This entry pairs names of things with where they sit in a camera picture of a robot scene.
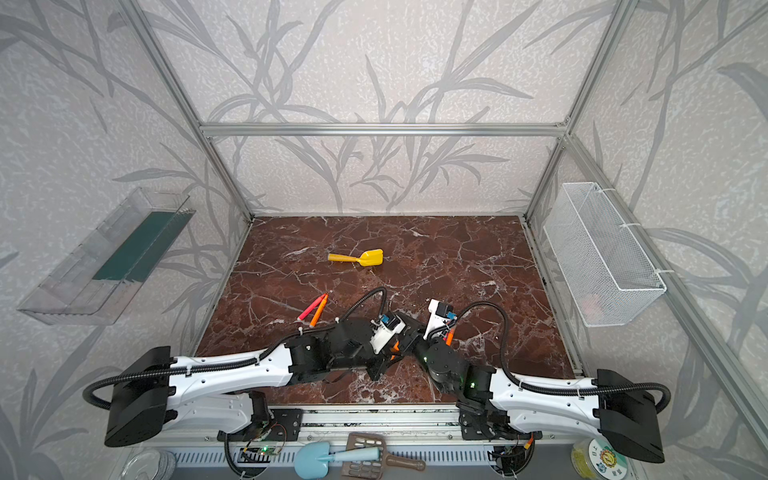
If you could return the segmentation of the pink highlighter pen group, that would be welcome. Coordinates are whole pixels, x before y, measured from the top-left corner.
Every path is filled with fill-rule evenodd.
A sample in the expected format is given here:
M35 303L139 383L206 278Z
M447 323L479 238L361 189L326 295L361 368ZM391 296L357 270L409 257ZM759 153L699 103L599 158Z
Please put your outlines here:
M307 306L298 316L297 319L299 321L304 321L306 317L313 313L316 308L319 307L319 305L322 303L322 301L326 298L326 294L322 294L319 297L317 297L309 306Z

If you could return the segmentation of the orange highlighter pen group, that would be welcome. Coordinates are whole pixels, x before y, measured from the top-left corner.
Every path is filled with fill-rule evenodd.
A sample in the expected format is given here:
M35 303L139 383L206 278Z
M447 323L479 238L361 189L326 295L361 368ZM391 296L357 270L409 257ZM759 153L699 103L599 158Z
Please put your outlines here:
M391 351L390 351L391 355L390 355L390 358L389 358L389 360L391 362L399 361L399 360L402 359L402 355L401 355L401 352L400 352L399 345L400 345L400 342L396 341L395 344L391 348Z

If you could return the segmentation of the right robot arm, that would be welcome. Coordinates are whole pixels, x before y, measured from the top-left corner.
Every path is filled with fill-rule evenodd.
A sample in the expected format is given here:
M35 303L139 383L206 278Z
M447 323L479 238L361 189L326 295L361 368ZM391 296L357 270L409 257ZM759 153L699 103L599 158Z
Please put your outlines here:
M558 380L514 375L475 365L399 313L405 328L399 348L413 355L437 389L456 399L469 437L514 440L525 434L563 433L602 437L618 453L646 463L665 460L658 415L671 401L668 387L634 383L613 370L594 378Z

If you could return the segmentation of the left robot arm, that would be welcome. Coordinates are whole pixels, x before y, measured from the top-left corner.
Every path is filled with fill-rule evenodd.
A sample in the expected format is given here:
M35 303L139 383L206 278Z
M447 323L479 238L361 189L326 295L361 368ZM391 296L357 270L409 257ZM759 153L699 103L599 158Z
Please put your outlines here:
M257 421L248 391L319 382L333 371L364 369L378 379L402 346L402 322L344 321L292 334L263 350L215 357L173 357L167 346L147 351L121 374L83 390L108 411L105 445L142 443L187 421L235 433Z

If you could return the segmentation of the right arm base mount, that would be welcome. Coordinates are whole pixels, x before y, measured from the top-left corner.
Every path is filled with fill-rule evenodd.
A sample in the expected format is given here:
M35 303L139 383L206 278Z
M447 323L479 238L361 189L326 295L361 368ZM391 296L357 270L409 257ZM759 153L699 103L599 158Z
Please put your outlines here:
M459 426L463 440L522 440L533 438L541 440L541 431L523 432L516 430L510 424L507 413L492 405L474 407L457 402L459 410Z

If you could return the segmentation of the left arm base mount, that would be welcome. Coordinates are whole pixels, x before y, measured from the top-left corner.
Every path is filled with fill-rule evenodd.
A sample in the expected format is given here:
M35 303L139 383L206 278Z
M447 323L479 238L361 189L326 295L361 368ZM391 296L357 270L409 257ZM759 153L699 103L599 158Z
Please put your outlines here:
M240 441L297 441L302 425L304 411L300 408L276 408L268 406L263 392L252 391L247 394L245 405L250 406L252 413L247 417L248 423L234 433L219 431L217 440L223 442Z

